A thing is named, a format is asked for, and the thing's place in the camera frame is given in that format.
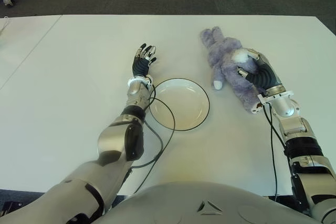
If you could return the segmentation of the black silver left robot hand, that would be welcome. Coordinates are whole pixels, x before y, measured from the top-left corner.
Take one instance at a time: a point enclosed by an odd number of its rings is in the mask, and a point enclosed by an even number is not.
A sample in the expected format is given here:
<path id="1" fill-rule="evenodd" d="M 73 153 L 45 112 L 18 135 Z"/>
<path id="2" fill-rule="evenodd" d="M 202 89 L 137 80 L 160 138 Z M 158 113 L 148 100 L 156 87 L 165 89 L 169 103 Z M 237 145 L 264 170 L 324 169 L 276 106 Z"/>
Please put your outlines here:
<path id="1" fill-rule="evenodd" d="M 132 73 L 134 77 L 146 77 L 148 75 L 150 65 L 157 60 L 154 56 L 155 52 L 155 46 L 142 44 L 138 48 L 132 64 Z"/>

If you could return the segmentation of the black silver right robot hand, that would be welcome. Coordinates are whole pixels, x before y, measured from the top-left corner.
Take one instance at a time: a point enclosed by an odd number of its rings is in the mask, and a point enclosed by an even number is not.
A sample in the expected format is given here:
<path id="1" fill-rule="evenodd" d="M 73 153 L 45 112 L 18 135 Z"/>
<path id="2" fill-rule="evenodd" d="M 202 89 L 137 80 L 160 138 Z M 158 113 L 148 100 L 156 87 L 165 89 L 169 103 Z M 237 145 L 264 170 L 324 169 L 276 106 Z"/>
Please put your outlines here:
<path id="1" fill-rule="evenodd" d="M 266 96 L 285 92 L 285 87 L 265 55 L 254 49 L 247 49 L 247 51 L 248 57 L 252 58 L 257 66 L 257 72 L 250 73 L 243 68 L 237 68 L 237 73 L 256 88 L 263 89 Z"/>

